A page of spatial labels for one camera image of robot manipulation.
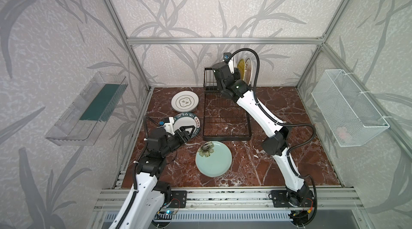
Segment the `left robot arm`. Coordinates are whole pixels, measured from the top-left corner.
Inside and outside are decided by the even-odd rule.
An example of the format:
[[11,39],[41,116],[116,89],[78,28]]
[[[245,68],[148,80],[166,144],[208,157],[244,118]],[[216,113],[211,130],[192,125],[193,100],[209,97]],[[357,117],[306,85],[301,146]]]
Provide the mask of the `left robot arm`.
[[145,146],[134,162],[133,184],[112,229],[147,229],[165,204],[172,202],[171,186],[159,181],[167,165],[167,156],[187,143],[196,132],[195,125],[174,128],[174,118],[164,118],[157,128],[148,131],[144,117]]

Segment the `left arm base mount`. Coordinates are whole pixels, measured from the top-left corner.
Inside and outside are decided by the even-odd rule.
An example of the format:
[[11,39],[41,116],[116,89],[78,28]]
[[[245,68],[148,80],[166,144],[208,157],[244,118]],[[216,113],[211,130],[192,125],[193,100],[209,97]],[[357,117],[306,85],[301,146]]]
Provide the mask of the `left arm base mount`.
[[186,190],[172,190],[169,195],[166,196],[166,202],[164,207],[171,209],[181,209],[186,207],[187,203]]

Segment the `yellow green woven plate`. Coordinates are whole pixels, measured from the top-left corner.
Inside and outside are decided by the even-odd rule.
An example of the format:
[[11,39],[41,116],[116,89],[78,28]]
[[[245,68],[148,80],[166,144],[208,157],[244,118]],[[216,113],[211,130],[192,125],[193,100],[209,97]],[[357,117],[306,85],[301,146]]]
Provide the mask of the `yellow green woven plate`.
[[245,74],[245,60],[244,59],[239,60],[239,62],[237,64],[237,68],[238,68],[239,73],[240,73],[240,78],[243,79],[244,74]]

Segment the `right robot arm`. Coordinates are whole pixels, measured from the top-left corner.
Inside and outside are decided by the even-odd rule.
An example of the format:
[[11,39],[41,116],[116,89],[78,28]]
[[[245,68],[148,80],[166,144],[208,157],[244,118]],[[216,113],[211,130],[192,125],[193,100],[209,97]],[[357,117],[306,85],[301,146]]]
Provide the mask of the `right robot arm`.
[[[256,59],[256,72],[253,86],[240,79],[235,75],[235,69],[232,67],[232,58],[240,52],[250,52]],[[305,182],[310,175],[301,175],[298,172],[291,152],[296,148],[311,143],[316,135],[316,128],[312,124],[287,124],[265,107],[256,96],[256,86],[260,71],[260,58],[255,50],[250,48],[241,48],[233,52],[222,62],[214,64],[213,70],[217,88],[221,95],[231,99],[234,103],[242,107],[264,130],[267,138],[263,141],[264,151],[273,157],[276,161],[285,181],[287,200],[292,206],[300,206],[306,198],[309,197],[310,187]],[[292,127],[309,127],[312,129],[312,135],[304,143],[289,147],[287,138],[289,129]]]

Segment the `mint green flower plate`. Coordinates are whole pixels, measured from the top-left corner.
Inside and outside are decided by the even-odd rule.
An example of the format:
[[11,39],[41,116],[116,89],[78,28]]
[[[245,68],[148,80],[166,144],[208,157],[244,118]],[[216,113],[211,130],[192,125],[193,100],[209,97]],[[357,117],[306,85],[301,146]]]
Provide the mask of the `mint green flower plate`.
[[232,153],[226,144],[209,141],[199,147],[195,163],[203,175],[215,178],[229,170],[232,165]]

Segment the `small white orange sunburst plate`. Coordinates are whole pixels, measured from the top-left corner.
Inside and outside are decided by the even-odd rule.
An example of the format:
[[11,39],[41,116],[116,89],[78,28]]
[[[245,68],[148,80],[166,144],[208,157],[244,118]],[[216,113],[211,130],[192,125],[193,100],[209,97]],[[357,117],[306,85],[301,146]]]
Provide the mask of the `small white orange sunburst plate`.
[[252,81],[252,73],[253,73],[253,62],[252,62],[251,59],[246,59],[246,61],[245,61],[245,68],[244,68],[243,81],[245,81],[248,85],[251,84],[251,81]]

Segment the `large white orange sunburst plate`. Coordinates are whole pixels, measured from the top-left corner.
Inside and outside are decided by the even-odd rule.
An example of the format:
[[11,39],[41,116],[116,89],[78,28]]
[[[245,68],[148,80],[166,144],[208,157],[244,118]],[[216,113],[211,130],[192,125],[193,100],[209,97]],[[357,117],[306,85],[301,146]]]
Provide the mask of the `large white orange sunburst plate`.
[[234,65],[234,58],[232,57],[229,61],[228,61],[228,66],[230,69],[231,74],[234,74],[235,72],[235,65]]

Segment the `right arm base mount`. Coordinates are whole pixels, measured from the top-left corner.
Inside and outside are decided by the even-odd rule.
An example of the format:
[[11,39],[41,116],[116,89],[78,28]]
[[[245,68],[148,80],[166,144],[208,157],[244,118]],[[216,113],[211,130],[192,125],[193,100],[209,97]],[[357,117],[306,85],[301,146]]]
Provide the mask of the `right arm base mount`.
[[272,190],[268,194],[275,208],[291,208],[291,209],[313,209],[316,203],[316,198],[310,190],[309,194],[303,198],[302,203],[293,204],[286,190]]

